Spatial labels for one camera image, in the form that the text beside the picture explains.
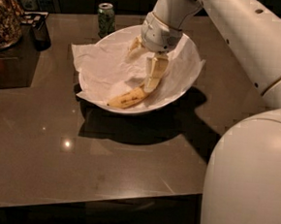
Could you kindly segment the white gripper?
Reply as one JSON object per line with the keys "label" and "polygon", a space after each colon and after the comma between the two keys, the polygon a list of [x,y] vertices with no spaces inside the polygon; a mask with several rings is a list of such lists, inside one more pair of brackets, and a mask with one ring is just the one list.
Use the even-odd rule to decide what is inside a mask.
{"label": "white gripper", "polygon": [[146,58],[144,82],[144,91],[146,93],[151,93],[157,88],[169,65],[168,56],[164,52],[174,50],[182,34],[179,29],[170,28],[163,23],[154,13],[150,12],[146,16],[141,25],[140,35],[132,41],[128,49],[128,54],[130,55],[136,54],[143,47],[155,53],[162,53]]}

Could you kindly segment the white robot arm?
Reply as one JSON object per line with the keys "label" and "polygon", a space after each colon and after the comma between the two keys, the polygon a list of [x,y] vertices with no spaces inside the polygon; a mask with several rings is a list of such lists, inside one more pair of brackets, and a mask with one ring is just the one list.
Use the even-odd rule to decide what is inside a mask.
{"label": "white robot arm", "polygon": [[256,104],[208,160],[201,224],[281,224],[281,19],[258,0],[157,0],[141,26],[150,51],[172,51],[186,20],[205,10],[248,79],[231,86]]}

